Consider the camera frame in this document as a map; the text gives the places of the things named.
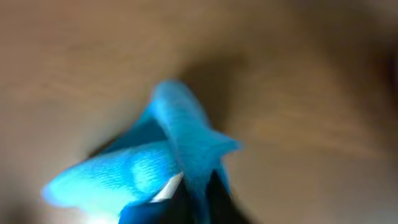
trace knit texture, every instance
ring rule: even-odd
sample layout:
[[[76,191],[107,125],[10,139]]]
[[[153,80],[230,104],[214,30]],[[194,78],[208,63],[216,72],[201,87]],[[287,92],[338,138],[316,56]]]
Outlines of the knit texture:
[[[197,203],[199,219],[209,222],[206,187],[213,170],[225,181],[221,157],[239,148],[237,141],[212,130],[199,102],[178,81],[161,83],[154,91],[154,113],[166,133],[188,190]]]
[[[205,189],[213,170],[228,188],[221,157],[238,142],[212,130],[195,96],[169,80],[156,87],[138,121],[96,157],[62,172],[42,191],[58,207],[119,215],[131,205],[148,202],[180,171],[208,222]]]

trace blue cloth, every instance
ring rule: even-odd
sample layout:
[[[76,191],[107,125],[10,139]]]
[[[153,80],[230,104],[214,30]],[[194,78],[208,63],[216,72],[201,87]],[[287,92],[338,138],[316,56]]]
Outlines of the blue cloth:
[[[58,207],[119,215],[127,205],[150,200],[182,171],[205,221],[211,172],[216,169],[228,186],[221,157],[237,148],[236,141],[212,130],[190,90],[169,80],[155,88],[151,103],[128,131],[96,157],[62,172],[42,195]]]

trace blue fabric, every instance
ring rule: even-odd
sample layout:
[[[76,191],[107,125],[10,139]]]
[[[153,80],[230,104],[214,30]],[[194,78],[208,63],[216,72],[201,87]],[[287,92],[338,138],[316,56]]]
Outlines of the blue fabric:
[[[211,129],[190,90],[169,80],[156,87],[150,105],[128,131],[96,157],[62,172],[42,195],[55,206],[119,215],[127,205],[150,200],[182,171],[206,221],[211,172],[216,169],[228,186],[221,157],[237,148],[235,140]]]
[[[180,82],[161,83],[152,101],[155,117],[172,145],[200,218],[208,222],[205,190],[211,173],[216,169],[225,180],[221,157],[238,149],[239,143],[209,127],[199,102]]]

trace dark object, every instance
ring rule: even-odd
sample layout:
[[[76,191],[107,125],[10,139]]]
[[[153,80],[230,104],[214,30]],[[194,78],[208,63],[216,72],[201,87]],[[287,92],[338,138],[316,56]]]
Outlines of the dark object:
[[[218,174],[214,171],[206,191],[212,224],[250,223],[236,208]],[[188,193],[184,179],[173,197],[159,203],[145,203],[126,207],[121,212],[119,224],[194,224],[194,201]]]

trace tan background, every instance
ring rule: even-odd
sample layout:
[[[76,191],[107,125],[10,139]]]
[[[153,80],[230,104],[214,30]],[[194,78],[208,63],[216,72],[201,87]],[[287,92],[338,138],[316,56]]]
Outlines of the tan background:
[[[1,1],[0,222],[86,223],[40,188],[182,77],[245,143],[226,163],[259,223],[397,223],[397,14],[394,0]]]

